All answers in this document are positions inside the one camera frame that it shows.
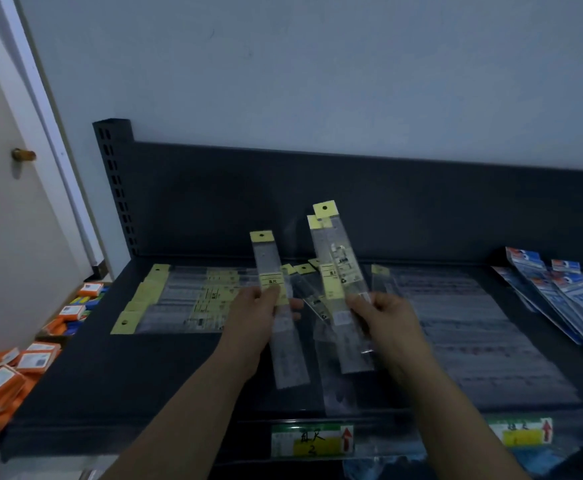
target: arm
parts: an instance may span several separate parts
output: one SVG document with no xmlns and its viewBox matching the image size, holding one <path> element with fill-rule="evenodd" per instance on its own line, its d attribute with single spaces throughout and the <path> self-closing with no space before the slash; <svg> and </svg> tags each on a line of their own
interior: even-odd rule
<svg viewBox="0 0 583 480">
<path fill-rule="evenodd" d="M 256 373 L 272 334 L 280 290 L 244 288 L 232 302 L 216 350 L 160 410 L 102 480 L 204 479 L 216 459 L 234 405 Z M 299 299 L 290 299 L 294 308 Z"/>
<path fill-rule="evenodd" d="M 529 480 L 467 396 L 431 354 L 411 305 L 386 293 L 349 306 L 369 333 L 389 373 L 407 391 L 431 466 L 442 480 Z"/>
</svg>

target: red arrow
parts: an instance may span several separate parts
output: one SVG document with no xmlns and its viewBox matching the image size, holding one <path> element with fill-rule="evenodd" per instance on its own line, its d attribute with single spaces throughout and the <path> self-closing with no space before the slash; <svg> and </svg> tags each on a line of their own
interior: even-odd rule
<svg viewBox="0 0 583 480">
<path fill-rule="evenodd" d="M 344 433 L 343 433 L 343 436 L 341 436 L 341 438 L 343 438 L 343 440 L 344 440 L 343 441 L 343 452 L 349 451 L 349 438 L 353 438 L 353 436 L 349 432 L 349 428 L 344 429 Z"/>
<path fill-rule="evenodd" d="M 549 443 L 549 434 L 551 433 L 551 425 L 549 424 L 549 421 L 547 421 L 545 419 L 545 423 L 542 425 L 542 430 L 545 432 L 545 443 Z"/>
</svg>

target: hand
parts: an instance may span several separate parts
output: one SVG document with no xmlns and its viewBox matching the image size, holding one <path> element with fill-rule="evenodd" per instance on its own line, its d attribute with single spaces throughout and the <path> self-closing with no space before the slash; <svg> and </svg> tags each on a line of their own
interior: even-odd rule
<svg viewBox="0 0 583 480">
<path fill-rule="evenodd" d="M 256 286 L 243 288 L 230 306 L 214 355 L 238 367 L 245 380 L 256 373 L 260 353 L 272 336 L 274 308 L 280 292 L 277 285 L 263 292 Z M 302 299 L 290 298 L 292 310 L 300 310 L 303 304 Z M 293 318 L 299 319 L 300 314 L 294 313 Z"/>
<path fill-rule="evenodd" d="M 387 367 L 404 382 L 419 366 L 433 360 L 414 309 L 408 300 L 387 293 L 369 293 L 371 303 L 356 294 L 347 305 L 369 326 L 369 334 Z"/>
</svg>

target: left hand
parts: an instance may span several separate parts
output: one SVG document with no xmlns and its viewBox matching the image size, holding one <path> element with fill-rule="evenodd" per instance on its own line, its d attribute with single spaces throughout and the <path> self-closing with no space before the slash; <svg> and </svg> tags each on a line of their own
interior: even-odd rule
<svg viewBox="0 0 583 480">
<path fill-rule="evenodd" d="M 252 286 L 239 291 L 227 316 L 221 341 L 214 355 L 226 363 L 239 368 L 247 380 L 256 373 L 263 351 L 272 336 L 274 324 L 274 308 L 280 294 L 277 285 L 261 292 L 259 287 Z M 292 310 L 300 310 L 303 300 L 290 298 Z M 300 318 L 294 313 L 294 319 Z"/>
</svg>

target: door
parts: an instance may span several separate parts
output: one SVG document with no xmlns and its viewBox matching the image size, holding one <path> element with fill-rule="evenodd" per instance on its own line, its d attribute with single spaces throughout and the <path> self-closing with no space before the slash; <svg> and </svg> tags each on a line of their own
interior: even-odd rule
<svg viewBox="0 0 583 480">
<path fill-rule="evenodd" d="M 0 78 L 0 350 L 26 345 L 89 275 L 87 256 L 71 247 L 41 183 L 36 165 L 42 162 L 11 160 L 11 150 L 27 148 L 25 141 L 31 142 L 32 134 L 21 134 L 17 124 L 22 121 L 17 118 L 27 115 L 27 101 L 11 107 L 4 84 Z M 27 116 L 30 128 L 32 117 L 35 112 Z M 27 149 L 50 151 L 43 143 Z"/>
</svg>

